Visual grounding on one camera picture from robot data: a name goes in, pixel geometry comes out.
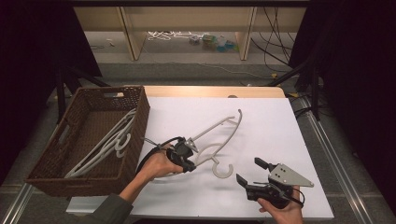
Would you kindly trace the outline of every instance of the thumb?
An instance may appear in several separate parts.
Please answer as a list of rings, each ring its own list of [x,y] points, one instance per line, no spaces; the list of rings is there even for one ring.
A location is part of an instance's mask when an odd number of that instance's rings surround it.
[[[264,200],[263,198],[259,198],[257,202],[262,206],[264,210],[271,214],[276,210],[276,208],[270,202]]]

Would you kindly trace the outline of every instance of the table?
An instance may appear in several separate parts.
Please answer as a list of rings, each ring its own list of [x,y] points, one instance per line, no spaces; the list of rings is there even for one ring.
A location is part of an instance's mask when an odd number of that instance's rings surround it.
[[[186,138],[194,136],[219,119],[230,115],[238,118],[237,109],[242,110],[243,118],[234,137],[218,154],[221,172],[228,168],[228,164],[233,165],[230,177],[215,177],[211,172],[212,162],[207,161],[190,174],[156,179],[134,202],[133,216],[269,218],[269,214],[258,212],[257,203],[247,200],[245,190],[235,179],[235,174],[240,174],[249,183],[266,182],[267,171],[254,164],[254,157],[260,157],[274,164],[283,162],[315,183],[313,188],[302,188],[306,198],[305,219],[333,218],[289,100],[280,88],[147,86],[146,90],[151,106],[146,137],[155,142],[183,134]],[[224,124],[195,143],[202,147],[220,141],[227,131],[230,131],[229,127]],[[140,160],[151,148],[148,143],[143,145]],[[74,197],[66,212],[91,213],[104,199],[105,196]]]

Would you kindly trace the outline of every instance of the gray sleeve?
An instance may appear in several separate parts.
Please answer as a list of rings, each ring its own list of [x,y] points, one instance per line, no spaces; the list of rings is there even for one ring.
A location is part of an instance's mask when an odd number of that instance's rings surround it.
[[[117,194],[110,194],[92,213],[83,217],[80,224],[123,223],[134,207]]]

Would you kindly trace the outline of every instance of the floor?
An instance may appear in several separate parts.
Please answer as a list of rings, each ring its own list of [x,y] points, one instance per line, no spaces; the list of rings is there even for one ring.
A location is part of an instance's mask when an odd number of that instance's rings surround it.
[[[139,60],[132,62],[123,34],[86,33],[86,35],[103,73],[101,79],[112,86],[131,83],[138,85],[262,86],[272,81],[274,77],[281,76],[290,70],[279,60],[265,56],[263,51],[254,44],[250,45],[247,60],[240,61],[237,49],[218,52],[215,49],[205,49],[202,45],[191,45],[189,39],[174,36],[170,39],[165,37],[168,40],[147,39]],[[211,33],[211,35],[223,35],[235,41],[233,34],[230,33]],[[268,39],[270,34],[254,34],[253,36],[255,42],[265,48],[266,42],[261,35]],[[295,34],[281,34],[282,44],[291,48],[294,37]],[[273,36],[271,42],[280,44]],[[267,50],[282,61],[288,59],[282,48],[278,46],[269,45]],[[292,77],[280,87],[285,93],[294,94],[293,85],[296,79],[297,77]],[[84,85],[91,85],[84,80],[81,82]],[[332,115],[332,109],[326,104],[324,92],[320,93],[319,103],[323,107],[319,110],[320,121],[316,121],[310,112],[301,114],[297,112],[309,106],[309,92],[300,92],[300,97],[290,97],[290,104],[298,115],[296,118],[306,146],[334,213],[332,220],[307,221],[307,223],[396,223],[396,217],[388,208],[375,183],[365,171],[359,158],[353,155],[353,149],[338,125],[337,119]],[[0,217],[3,222],[75,223],[78,220],[74,215],[65,212],[68,205],[66,198],[53,198],[37,189],[27,196],[27,203],[19,207],[19,210],[23,212],[15,215],[14,222],[10,221],[12,218],[6,217],[7,210],[11,209],[14,204],[18,205],[15,202],[19,193],[24,190],[22,189],[24,178],[30,173],[47,144],[55,128],[57,114],[56,94],[53,93],[48,100],[47,107],[43,109],[29,144],[21,151],[0,188]],[[143,219],[137,223],[157,221]],[[132,222],[132,218],[125,221],[125,223]],[[163,220],[163,222],[176,223],[174,220]],[[179,220],[177,223],[195,222]],[[274,223],[274,221],[264,220],[264,223]]]

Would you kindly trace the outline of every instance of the gray carpet floor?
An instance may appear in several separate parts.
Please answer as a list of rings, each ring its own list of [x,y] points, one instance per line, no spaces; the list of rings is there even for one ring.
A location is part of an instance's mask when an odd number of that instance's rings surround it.
[[[237,53],[229,52],[228,56],[238,57]],[[197,63],[150,63],[142,60],[142,63],[100,63],[103,73],[101,79],[112,86],[125,84],[135,85],[198,85],[198,86],[260,86],[272,80],[274,70],[266,65],[258,63],[217,64],[208,63],[211,66]],[[281,64],[272,64],[272,69],[287,71],[289,68]],[[293,88],[297,77],[292,77],[281,84],[285,93],[294,93]],[[81,80],[84,86],[90,86]],[[290,98],[290,104],[294,110],[304,107],[303,98]],[[320,104],[326,105],[326,97],[320,94]],[[371,177],[365,171],[359,158],[353,156],[353,149],[349,145],[343,130],[337,119],[332,115],[332,109],[323,107],[319,110],[320,123],[332,142],[340,161],[364,201],[373,223],[396,223],[396,217],[388,208],[381,193],[375,186]],[[24,178],[30,173],[36,161],[41,155],[49,140],[57,121],[56,94],[53,93],[48,99],[47,107],[43,108],[40,120],[36,124],[29,144],[21,151],[20,156],[14,163],[7,179],[0,188],[0,217],[4,217],[8,208],[17,196]],[[308,221],[307,223],[359,223],[352,210],[349,201],[338,182],[334,171],[326,157],[323,146],[309,118],[309,112],[297,118],[303,134],[309,154],[315,165],[319,180],[326,193],[334,213],[334,219],[329,221]],[[65,212],[68,205],[66,198],[53,198],[35,189],[31,199],[24,208],[19,223],[75,223],[78,218]],[[125,223],[132,223],[129,218]],[[158,220],[143,219],[137,223],[157,223]],[[188,220],[162,220],[163,223],[196,223]],[[275,223],[273,220],[265,220],[264,223]]]

